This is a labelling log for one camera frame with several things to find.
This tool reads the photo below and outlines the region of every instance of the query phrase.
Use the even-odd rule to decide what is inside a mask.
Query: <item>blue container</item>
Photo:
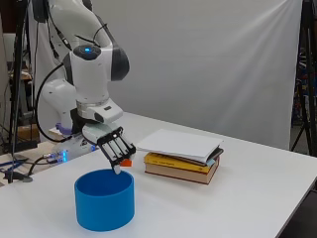
[[[112,170],[88,173],[75,183],[78,223],[92,231],[109,231],[126,225],[135,214],[134,180]]]

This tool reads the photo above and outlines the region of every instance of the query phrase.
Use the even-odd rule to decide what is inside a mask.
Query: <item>stand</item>
[[[297,74],[296,86],[298,88],[300,104],[302,108],[303,116],[303,126],[296,138],[294,145],[291,148],[293,151],[298,143],[298,140],[305,129],[307,145],[309,149],[309,155],[317,157],[317,130],[316,130],[316,110],[315,110],[315,99],[314,99],[314,77],[316,71],[316,40],[314,31],[314,13],[313,13],[313,2],[312,0],[304,0],[302,13],[301,13],[301,23],[300,23],[300,33],[299,33],[299,48],[301,44],[305,41],[306,50],[306,70],[307,70],[307,81],[308,81],[308,102],[309,102],[309,116],[308,120],[305,106],[305,98],[302,92],[302,84],[299,77],[299,57],[297,61]]]
[[[10,128],[8,144],[4,146],[4,153],[19,152],[27,149],[37,147],[37,142],[22,142],[18,144],[18,114],[19,114],[19,92],[21,84],[21,69],[23,58],[23,42],[25,31],[25,20],[27,8],[29,6],[28,0],[16,0],[17,8],[17,28],[16,41],[14,50],[14,73],[11,80],[11,112],[10,112]]]

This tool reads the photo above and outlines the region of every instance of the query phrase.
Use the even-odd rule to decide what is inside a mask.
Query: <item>white backdrop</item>
[[[130,59],[109,85],[125,111],[288,149],[300,0],[92,2]],[[40,47],[38,82],[53,68]]]

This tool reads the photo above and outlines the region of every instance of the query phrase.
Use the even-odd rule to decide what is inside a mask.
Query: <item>white table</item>
[[[34,175],[31,183],[0,188],[1,237],[270,238],[281,231],[317,175],[317,159],[125,113],[118,121],[135,142],[159,128],[223,138],[220,167],[209,185],[144,173],[144,153],[129,169],[136,215],[105,233],[81,228],[73,185],[83,174],[109,168],[101,152]]]

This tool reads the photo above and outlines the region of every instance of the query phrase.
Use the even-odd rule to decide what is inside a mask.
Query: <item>stack of books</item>
[[[146,173],[208,184],[219,166],[222,139],[160,129],[140,142]]]
[[[209,184],[215,174],[223,150],[217,148],[206,163],[157,153],[145,156],[146,173]]]

